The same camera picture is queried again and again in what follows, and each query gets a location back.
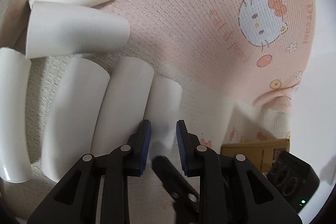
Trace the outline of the brown cardboard box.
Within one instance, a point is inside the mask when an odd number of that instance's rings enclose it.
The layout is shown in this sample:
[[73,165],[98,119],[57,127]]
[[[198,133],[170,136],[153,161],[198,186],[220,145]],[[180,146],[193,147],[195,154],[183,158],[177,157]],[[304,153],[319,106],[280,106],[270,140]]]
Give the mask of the brown cardboard box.
[[289,152],[290,139],[276,139],[252,143],[223,144],[220,154],[234,157],[243,154],[261,173],[269,172],[282,151]]

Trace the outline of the pink Hello Kitty bedsheet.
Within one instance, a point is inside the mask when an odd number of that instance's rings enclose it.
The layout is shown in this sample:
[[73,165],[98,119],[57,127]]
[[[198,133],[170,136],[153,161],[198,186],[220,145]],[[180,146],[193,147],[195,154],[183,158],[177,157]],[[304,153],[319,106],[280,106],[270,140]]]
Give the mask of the pink Hello Kitty bedsheet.
[[111,0],[98,9],[126,17],[131,36],[120,52],[86,58],[111,72],[136,57],[178,82],[179,116],[203,145],[290,138],[315,0]]

